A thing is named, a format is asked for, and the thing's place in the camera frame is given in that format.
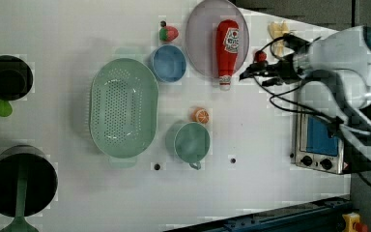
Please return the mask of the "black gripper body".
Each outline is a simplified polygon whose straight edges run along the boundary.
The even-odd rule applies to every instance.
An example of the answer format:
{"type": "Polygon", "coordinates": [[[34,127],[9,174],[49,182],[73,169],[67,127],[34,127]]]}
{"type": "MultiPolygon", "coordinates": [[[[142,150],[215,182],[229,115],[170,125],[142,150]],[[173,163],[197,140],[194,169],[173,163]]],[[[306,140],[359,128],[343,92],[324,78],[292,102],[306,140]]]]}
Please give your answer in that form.
{"type": "Polygon", "coordinates": [[[295,71],[291,60],[278,61],[275,64],[269,65],[269,68],[282,81],[300,81],[300,76],[295,71]]]}

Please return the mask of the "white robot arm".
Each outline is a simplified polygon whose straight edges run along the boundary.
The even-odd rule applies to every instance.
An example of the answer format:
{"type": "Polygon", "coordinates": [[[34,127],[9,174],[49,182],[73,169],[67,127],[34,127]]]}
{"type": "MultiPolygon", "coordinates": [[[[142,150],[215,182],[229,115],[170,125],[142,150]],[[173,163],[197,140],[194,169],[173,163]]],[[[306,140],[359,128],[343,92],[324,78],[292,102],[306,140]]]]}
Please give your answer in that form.
{"type": "Polygon", "coordinates": [[[371,27],[348,28],[312,42],[290,33],[277,40],[292,52],[275,64],[251,64],[240,79],[263,76],[263,90],[297,84],[293,111],[316,117],[371,168],[371,120],[361,112],[371,104],[371,27]]]}

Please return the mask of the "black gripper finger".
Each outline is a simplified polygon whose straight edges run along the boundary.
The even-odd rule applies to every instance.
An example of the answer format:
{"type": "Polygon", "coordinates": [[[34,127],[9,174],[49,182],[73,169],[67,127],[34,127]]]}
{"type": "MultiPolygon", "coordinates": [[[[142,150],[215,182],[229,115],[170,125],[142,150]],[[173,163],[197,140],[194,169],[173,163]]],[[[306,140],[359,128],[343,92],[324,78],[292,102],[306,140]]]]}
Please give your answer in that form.
{"type": "Polygon", "coordinates": [[[271,86],[281,86],[284,81],[281,78],[274,77],[262,82],[262,86],[264,87],[271,87],[271,86]]]}
{"type": "Polygon", "coordinates": [[[263,76],[268,72],[267,62],[257,62],[249,65],[239,76],[239,80],[253,78],[256,75],[263,76]]]}

